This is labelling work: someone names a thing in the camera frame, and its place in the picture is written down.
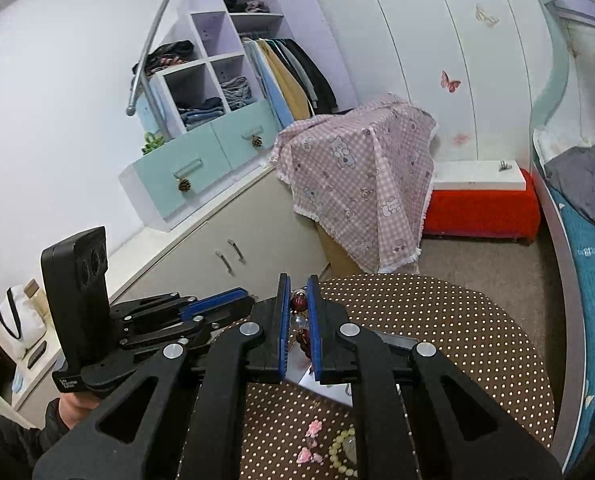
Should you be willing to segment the person's left hand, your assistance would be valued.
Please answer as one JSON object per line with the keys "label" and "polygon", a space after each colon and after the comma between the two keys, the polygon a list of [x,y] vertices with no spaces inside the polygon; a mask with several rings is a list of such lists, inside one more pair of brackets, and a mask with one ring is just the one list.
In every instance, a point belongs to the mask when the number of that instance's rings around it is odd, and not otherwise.
{"label": "person's left hand", "polygon": [[92,414],[99,404],[100,399],[90,392],[63,393],[60,396],[58,411],[64,424],[73,429]]}

